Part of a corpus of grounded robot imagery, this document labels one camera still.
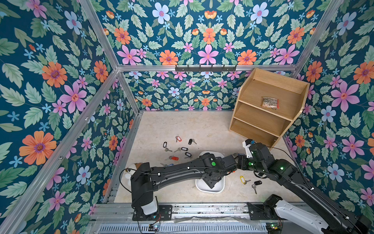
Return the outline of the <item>solid black tag key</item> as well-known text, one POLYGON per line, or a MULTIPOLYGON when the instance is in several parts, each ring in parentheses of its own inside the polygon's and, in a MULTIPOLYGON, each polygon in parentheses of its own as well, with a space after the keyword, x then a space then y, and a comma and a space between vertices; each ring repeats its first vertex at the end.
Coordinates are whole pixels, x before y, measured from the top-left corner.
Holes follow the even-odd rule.
POLYGON ((257 195, 258 193, 257 193, 257 187, 259 186, 259 185, 262 185, 262 181, 260 181, 260 180, 257 180, 257 181, 254 181, 254 183, 251 185, 251 187, 252 187, 252 189, 254 190, 254 193, 257 195))
POLYGON ((195 140, 191 138, 191 139, 189 140, 189 145, 192 145, 193 143, 196 144, 195 140))

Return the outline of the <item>blue tag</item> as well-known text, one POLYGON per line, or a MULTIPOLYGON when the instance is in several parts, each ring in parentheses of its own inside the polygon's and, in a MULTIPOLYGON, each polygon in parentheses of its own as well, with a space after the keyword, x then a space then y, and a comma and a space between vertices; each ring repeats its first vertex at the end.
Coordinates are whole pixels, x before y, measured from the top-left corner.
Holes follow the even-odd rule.
POLYGON ((171 166, 174 166, 174 164, 164 164, 164 163, 161 163, 161 165, 162 165, 163 167, 171 167, 171 166))

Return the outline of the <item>red tag key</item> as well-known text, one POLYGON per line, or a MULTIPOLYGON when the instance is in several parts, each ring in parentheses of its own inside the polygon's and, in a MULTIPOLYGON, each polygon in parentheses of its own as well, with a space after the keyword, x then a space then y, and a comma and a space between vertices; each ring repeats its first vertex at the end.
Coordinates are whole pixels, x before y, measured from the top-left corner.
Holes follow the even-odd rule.
POLYGON ((166 160, 178 161, 178 160, 179 160, 179 157, 169 156, 166 160))

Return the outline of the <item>red white label tag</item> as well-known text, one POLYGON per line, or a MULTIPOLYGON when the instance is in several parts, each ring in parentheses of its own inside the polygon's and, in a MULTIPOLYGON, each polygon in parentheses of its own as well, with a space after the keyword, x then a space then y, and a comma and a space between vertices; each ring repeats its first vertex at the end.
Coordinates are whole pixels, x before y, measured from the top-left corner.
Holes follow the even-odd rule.
POLYGON ((181 141, 182 141, 182 138, 181 138, 179 135, 177 135, 177 136, 175 137, 175 139, 176 139, 176 142, 181 142, 181 141))

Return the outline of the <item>yellow frame tag key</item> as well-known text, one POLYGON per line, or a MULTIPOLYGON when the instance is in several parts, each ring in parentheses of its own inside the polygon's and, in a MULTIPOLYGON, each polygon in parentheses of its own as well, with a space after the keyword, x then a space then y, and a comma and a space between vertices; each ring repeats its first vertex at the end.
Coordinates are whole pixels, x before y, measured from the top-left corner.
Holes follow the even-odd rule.
POLYGON ((248 184, 250 181, 251 181, 251 179, 245 179, 244 178, 244 176, 240 176, 240 180, 241 180, 241 183, 243 184, 243 185, 246 185, 246 184, 248 184))

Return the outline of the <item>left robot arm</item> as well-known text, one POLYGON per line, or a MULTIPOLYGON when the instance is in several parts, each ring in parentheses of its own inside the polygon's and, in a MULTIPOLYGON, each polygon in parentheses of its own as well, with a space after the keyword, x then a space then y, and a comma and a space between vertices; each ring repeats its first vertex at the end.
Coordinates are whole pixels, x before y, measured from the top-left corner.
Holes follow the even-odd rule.
POLYGON ((212 153, 170 167, 150 167, 148 162, 143 163, 131 176, 131 206, 136 211, 142 210, 144 215, 152 215, 158 211, 154 192, 191 179, 201 179, 213 188, 224 176, 237 169, 234 156, 222 158, 212 153))

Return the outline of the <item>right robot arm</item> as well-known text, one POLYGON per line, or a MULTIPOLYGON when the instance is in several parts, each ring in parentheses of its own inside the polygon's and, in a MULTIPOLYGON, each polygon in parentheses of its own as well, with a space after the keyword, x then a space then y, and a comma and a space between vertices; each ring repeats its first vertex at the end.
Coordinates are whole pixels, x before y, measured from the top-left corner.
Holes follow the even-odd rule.
POLYGON ((270 196, 264 203, 282 219, 291 221, 313 234, 367 234, 372 225, 364 215, 342 208, 307 181, 300 170, 287 160, 274 159, 267 146, 251 139, 243 142, 244 155, 238 156, 238 168, 252 171, 258 178, 277 182, 302 199, 315 214, 294 207, 283 198, 270 196))

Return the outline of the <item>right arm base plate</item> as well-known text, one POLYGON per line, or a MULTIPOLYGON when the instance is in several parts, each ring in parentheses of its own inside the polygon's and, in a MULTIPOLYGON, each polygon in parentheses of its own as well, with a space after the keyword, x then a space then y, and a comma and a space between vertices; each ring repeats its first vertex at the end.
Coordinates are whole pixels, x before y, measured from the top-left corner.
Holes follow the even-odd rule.
POLYGON ((278 220, 280 217, 276 214, 274 203, 247 203, 248 212, 251 220, 278 220))

